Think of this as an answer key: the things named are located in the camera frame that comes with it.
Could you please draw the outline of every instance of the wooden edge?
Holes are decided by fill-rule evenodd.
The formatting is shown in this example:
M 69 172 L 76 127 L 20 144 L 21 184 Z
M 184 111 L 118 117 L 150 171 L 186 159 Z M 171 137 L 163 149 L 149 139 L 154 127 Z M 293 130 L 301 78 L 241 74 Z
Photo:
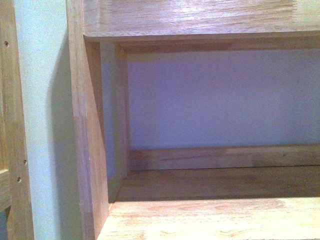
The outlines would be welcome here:
M 10 174 L 8 170 L 0 171 L 0 212 L 11 205 Z
M 137 41 L 186 41 L 186 40 L 230 40 L 256 38 L 286 38 L 320 36 L 319 30 L 288 32 L 256 32 L 256 33 L 219 33 L 219 34 L 185 34 L 185 35 L 137 35 L 109 36 L 108 33 L 85 32 L 84 38 L 89 42 L 137 42 Z
M 128 54 L 206 51 L 320 49 L 319 36 L 234 38 L 216 40 L 127 41 L 121 45 Z
M 82 239 L 96 240 L 109 214 L 100 43 L 84 40 L 82 1 L 66 7 Z
M 0 79 L 5 106 L 3 122 L 10 173 L 11 211 L 7 221 L 8 239 L 33 240 L 34 227 L 13 0 L 0 1 L 0 56 Z
M 129 173 L 130 155 L 130 120 L 129 120 L 129 83 L 128 83 L 128 57 L 125 49 L 119 44 L 115 45 L 115 99 L 116 121 L 115 142 L 118 156 L 121 159 L 122 178 Z
M 131 170 L 320 165 L 320 144 L 132 150 Z

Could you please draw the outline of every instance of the wooden plank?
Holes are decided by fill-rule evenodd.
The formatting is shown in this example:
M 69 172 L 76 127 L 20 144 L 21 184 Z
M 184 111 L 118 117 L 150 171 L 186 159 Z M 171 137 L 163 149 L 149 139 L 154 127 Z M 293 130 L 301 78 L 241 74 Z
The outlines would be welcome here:
M 131 170 L 320 165 L 320 144 L 132 150 Z
M 0 1 L 0 56 L 6 157 L 11 209 L 9 240 L 33 240 L 33 218 L 26 152 L 19 53 L 13 0 Z
M 82 239 L 95 240 L 109 213 L 100 44 L 84 40 L 81 1 L 66 3 Z
M 319 177 L 320 166 L 133 171 L 98 240 L 318 239 Z
M 128 86 L 128 59 L 125 50 L 115 46 L 115 101 L 116 121 L 115 142 L 116 154 L 122 162 L 121 176 L 126 178 L 129 173 L 130 156 L 130 120 L 129 120 L 129 86 Z
M 132 171 L 117 201 L 311 198 L 319 177 L 320 166 Z
M 10 174 L 8 170 L 0 170 L 0 212 L 11 205 Z
M 2 68 L 2 59 L 0 56 L 0 69 Z M 3 102 L 3 80 L 0 74 L 0 171 L 9 168 L 7 158 L 7 143 L 6 143 L 6 126 L 4 119 L 4 102 Z
M 121 46 L 128 54 L 320 49 L 320 36 L 125 41 Z
M 99 8 L 82 1 L 84 35 L 109 40 L 320 30 L 318 0 L 100 0 Z

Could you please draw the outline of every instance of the light blue wall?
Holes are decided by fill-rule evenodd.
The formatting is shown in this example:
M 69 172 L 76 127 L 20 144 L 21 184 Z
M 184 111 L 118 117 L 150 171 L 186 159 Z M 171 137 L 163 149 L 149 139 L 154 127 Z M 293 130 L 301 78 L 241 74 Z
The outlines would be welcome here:
M 35 240 L 79 240 L 65 0 L 15 0 Z
M 320 50 L 129 56 L 134 149 L 320 142 Z

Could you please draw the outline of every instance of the shelf board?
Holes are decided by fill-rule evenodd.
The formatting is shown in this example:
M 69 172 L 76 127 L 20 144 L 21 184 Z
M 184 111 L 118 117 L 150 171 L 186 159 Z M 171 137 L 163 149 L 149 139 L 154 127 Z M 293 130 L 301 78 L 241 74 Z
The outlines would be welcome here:
M 82 0 L 88 39 L 209 39 L 320 31 L 318 0 Z
M 133 171 L 98 240 L 318 239 L 319 170 Z

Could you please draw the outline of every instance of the wooden cabinet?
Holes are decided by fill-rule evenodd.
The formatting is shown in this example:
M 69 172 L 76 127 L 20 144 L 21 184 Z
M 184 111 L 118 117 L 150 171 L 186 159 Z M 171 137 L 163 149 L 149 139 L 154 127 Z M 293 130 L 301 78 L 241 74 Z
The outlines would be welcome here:
M 67 17 L 84 240 L 96 239 L 108 216 L 99 42 L 116 45 L 123 178 L 131 153 L 127 54 L 320 48 L 318 0 L 67 0 Z M 319 153 L 318 145 L 266 149 L 277 158 L 283 149 Z M 186 154 L 179 152 L 169 154 Z

